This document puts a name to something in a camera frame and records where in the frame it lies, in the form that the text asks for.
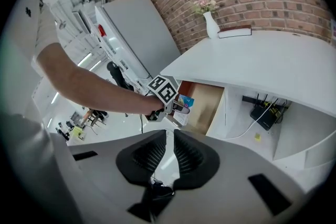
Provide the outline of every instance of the pink flowers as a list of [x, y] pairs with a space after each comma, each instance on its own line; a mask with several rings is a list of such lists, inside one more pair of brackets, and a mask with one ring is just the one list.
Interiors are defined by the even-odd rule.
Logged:
[[214, 0], [199, 0], [194, 2], [194, 12], [198, 14], [204, 14], [206, 12], [213, 12], [218, 7]]

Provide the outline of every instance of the white cabinet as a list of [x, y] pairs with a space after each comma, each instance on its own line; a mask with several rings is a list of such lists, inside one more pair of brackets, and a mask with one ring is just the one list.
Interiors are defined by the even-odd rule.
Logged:
[[[284, 31], [206, 38], [161, 74], [222, 88], [214, 113], [206, 111], [214, 107], [205, 101], [212, 93], [198, 96], [205, 102], [198, 120], [202, 113], [213, 113], [203, 134], [229, 138], [228, 142], [249, 147], [271, 162], [292, 160], [294, 168], [312, 168], [335, 158], [336, 49], [323, 40]], [[254, 124], [240, 136], [254, 122], [249, 116], [253, 104], [242, 102], [245, 91], [291, 101], [281, 124], [269, 131]]]

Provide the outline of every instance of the black rubber pad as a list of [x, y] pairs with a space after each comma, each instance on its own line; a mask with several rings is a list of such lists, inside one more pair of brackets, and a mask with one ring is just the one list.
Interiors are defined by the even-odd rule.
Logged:
[[166, 130], [157, 130], [153, 135], [121, 150], [115, 163], [129, 183], [145, 186], [166, 151]]
[[75, 161], [80, 161], [81, 159], [91, 158], [91, 157], [96, 156], [96, 155], [98, 155], [98, 154], [95, 151], [87, 151], [87, 152], [83, 152], [83, 153], [73, 154], [72, 156], [75, 159]]
[[213, 148], [177, 129], [174, 130], [174, 153], [180, 171], [174, 190], [200, 188], [219, 169], [219, 155]]
[[261, 196], [274, 216], [287, 209], [291, 202], [263, 174], [250, 176], [248, 180]]

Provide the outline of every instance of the wooden drawer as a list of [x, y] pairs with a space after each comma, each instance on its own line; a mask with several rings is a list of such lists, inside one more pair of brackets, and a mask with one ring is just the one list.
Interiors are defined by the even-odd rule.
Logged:
[[182, 81], [178, 92], [195, 99], [189, 115], [188, 124], [186, 126], [181, 126], [179, 122], [173, 118], [172, 114], [168, 115], [167, 118], [181, 130], [206, 135], [216, 114], [219, 102], [224, 94], [224, 88]]

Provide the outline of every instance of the refrigerator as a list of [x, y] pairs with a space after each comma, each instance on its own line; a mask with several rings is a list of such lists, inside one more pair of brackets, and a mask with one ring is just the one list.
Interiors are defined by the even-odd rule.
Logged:
[[126, 81], [146, 93], [146, 85], [181, 55], [159, 12], [151, 0], [116, 0], [95, 9], [102, 48]]

